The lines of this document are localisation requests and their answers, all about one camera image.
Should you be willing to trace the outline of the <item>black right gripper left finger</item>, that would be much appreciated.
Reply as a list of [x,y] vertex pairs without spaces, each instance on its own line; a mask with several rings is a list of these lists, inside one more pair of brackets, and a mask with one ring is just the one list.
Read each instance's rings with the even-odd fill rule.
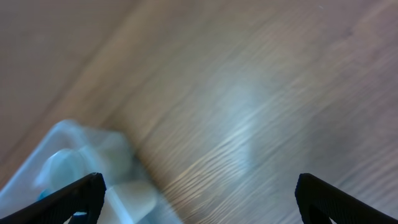
[[104,204],[103,175],[90,173],[72,184],[14,212],[1,223],[86,223],[96,224]]

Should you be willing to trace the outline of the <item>teal blue bowl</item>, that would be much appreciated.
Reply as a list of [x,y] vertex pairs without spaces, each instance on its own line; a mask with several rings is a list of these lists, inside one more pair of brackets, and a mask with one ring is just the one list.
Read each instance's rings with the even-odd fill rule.
[[37,200],[42,200],[45,197],[48,197],[49,195],[51,195],[53,193],[53,190],[51,189],[44,189],[43,191],[41,191],[41,193],[39,194]]

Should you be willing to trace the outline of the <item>small grey cup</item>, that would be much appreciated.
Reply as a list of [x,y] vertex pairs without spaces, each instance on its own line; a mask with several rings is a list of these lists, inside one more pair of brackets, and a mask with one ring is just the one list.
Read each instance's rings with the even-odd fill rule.
[[34,180],[35,187],[55,192],[87,174],[85,160],[76,150],[62,149],[50,156]]

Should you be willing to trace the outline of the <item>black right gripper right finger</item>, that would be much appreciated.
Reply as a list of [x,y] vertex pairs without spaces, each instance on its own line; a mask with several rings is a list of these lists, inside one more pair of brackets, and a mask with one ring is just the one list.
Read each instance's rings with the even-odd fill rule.
[[309,173],[299,175],[295,198],[304,223],[393,223],[386,215]]

